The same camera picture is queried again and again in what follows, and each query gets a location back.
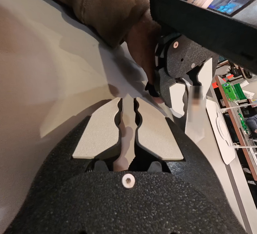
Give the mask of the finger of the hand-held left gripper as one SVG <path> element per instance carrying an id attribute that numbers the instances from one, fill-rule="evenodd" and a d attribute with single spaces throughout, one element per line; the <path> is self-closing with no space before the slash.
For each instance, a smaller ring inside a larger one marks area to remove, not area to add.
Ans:
<path id="1" fill-rule="evenodd" d="M 183 117 L 184 112 L 184 102 L 183 96 L 186 91 L 185 83 L 175 83 L 169 88 L 171 107 L 170 110 L 175 117 Z"/>
<path id="2" fill-rule="evenodd" d="M 213 78 L 213 58 L 211 57 L 200 68 L 194 68 L 192 94 L 195 101 L 204 100 Z"/>

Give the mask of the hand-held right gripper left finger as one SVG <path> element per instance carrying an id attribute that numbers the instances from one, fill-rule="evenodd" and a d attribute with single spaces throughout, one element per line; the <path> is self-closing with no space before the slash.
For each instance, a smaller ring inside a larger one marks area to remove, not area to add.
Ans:
<path id="1" fill-rule="evenodd" d="M 74 159 L 116 160 L 121 154 L 122 98 L 115 98 L 98 108 L 72 154 Z"/>

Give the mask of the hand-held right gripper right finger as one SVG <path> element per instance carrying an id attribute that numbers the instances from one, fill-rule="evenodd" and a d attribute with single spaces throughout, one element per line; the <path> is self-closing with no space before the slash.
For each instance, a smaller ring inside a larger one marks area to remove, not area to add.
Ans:
<path id="1" fill-rule="evenodd" d="M 183 154 L 172 134 L 166 117 L 154 106 L 137 97 L 134 99 L 136 144 L 163 161 L 181 161 Z"/>

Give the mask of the grey desk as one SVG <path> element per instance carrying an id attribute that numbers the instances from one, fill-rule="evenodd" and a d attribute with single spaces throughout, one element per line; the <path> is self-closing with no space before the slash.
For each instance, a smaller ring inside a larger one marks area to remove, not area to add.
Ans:
<path id="1" fill-rule="evenodd" d="M 23 170 L 33 165 L 39 168 L 4 233 L 247 233 L 209 160 L 168 117 L 184 157 L 181 161 L 158 159 L 136 141 L 129 171 L 110 171 L 113 158 L 74 159 L 72 154 L 91 116 L 54 148 L 42 141 L 46 159 L 36 158 L 42 152 L 25 151 L 18 134 L 28 137 L 26 123 L 35 122 L 33 131 L 42 140 L 43 125 L 58 114 L 52 112 L 61 96 L 58 64 L 66 61 L 74 83 L 83 77 L 83 73 L 75 76 L 74 59 L 82 53 L 91 56 L 82 81 L 87 98 L 104 100 L 111 94 L 107 82 L 103 87 L 92 86 L 101 84 L 101 73 L 105 73 L 97 68 L 100 56 L 93 59 L 98 45 L 87 44 L 74 33 L 68 43 L 66 29 L 40 6 L 37 0 L 1 2 L 1 114 L 10 116 L 6 121 L 1 118 L 1 151 L 7 152 L 4 144 L 14 142 L 12 167 L 18 166 L 19 159 Z M 127 69 L 122 64 L 130 62 L 123 59 L 119 47 L 124 41 L 114 48 L 119 70 Z M 112 95 L 117 98 L 121 89 L 122 84 L 113 86 Z"/>

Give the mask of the light green toy box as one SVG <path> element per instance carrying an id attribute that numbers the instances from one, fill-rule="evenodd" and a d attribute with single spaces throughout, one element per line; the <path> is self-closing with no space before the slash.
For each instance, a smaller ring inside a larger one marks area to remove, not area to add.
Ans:
<path id="1" fill-rule="evenodd" d="M 230 82 L 223 83 L 222 88 L 228 101 L 230 102 L 239 101 L 238 94 L 233 84 L 231 84 Z"/>

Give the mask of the dark green box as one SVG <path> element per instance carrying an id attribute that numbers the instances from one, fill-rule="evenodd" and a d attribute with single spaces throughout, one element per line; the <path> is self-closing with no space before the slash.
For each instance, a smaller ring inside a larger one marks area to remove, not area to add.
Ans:
<path id="1" fill-rule="evenodd" d="M 235 89 L 235 94 L 236 94 L 238 100 L 245 100 L 245 99 L 247 99 L 247 97 L 245 96 L 245 94 L 244 94 L 244 92 L 243 92 L 243 90 L 242 90 L 242 88 L 241 88 L 239 83 L 238 84 L 234 84 L 233 87 Z"/>

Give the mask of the wood-edged long table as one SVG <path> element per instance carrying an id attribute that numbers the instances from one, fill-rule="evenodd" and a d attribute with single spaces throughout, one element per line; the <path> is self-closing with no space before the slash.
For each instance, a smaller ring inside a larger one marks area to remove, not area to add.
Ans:
<path id="1" fill-rule="evenodd" d="M 251 174 L 252 174 L 254 180 L 257 181 L 256 163 L 255 163 L 254 157 L 250 151 L 250 147 L 253 145 L 252 145 L 252 142 L 250 141 L 250 139 L 248 138 L 248 136 L 244 133 L 244 131 L 242 129 L 241 121 L 240 121 L 240 118 L 239 118 L 239 115 L 237 112 L 237 110 L 240 110 L 240 107 L 236 107 L 235 103 L 227 100 L 227 97 L 226 97 L 225 92 L 222 87 L 222 84 L 224 84 L 225 81 L 222 78 L 220 78 L 218 75 L 215 76 L 215 81 L 217 82 L 217 85 L 219 87 L 220 93 L 222 95 L 222 98 L 223 98 L 223 101 L 225 104 L 225 108 L 227 109 L 227 112 L 230 116 L 233 127 L 235 129 L 236 135 L 239 139 L 240 145 L 242 146 L 242 150 L 243 150 L 244 156 L 247 160 Z"/>

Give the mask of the green brick pieces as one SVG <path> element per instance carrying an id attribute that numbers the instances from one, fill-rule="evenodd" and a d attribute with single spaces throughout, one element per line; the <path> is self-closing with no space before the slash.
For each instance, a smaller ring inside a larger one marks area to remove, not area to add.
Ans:
<path id="1" fill-rule="evenodd" d="M 247 126 L 246 126 L 246 124 L 245 124 L 245 119 L 244 119 L 243 115 L 240 113 L 239 110 L 237 110 L 237 114 L 238 114 L 238 116 L 239 116 L 239 119 L 240 119 L 240 123 L 241 123 L 242 128 L 243 128 L 245 131 L 247 131 Z"/>

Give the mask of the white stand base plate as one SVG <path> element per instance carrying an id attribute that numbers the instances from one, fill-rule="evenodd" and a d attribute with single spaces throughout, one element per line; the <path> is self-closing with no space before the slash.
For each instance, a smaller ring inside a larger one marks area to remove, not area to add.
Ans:
<path id="1" fill-rule="evenodd" d="M 247 150 L 253 156 L 254 162 L 256 164 L 256 152 L 253 150 L 255 148 L 254 146 L 244 147 L 235 145 L 232 142 L 227 125 L 217 103 L 211 100 L 206 100 L 206 111 L 223 162 L 226 165 L 229 165 L 235 159 L 236 148 L 247 148 Z"/>

